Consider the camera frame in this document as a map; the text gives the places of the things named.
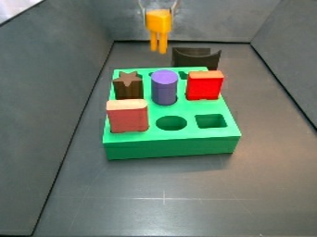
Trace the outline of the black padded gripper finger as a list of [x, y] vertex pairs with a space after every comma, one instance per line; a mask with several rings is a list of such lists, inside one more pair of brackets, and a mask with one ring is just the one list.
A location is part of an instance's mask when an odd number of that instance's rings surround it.
[[138, 0], [138, 4], [142, 11], [142, 21], [146, 22], [146, 7], [143, 6], [142, 0]]

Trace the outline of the green metal gripper finger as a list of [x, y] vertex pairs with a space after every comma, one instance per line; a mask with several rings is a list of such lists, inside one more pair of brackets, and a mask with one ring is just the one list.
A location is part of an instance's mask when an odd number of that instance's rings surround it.
[[179, 5], [179, 0], [175, 0], [171, 7], [170, 7], [171, 15], [175, 14], [175, 9], [178, 8], [178, 5]]

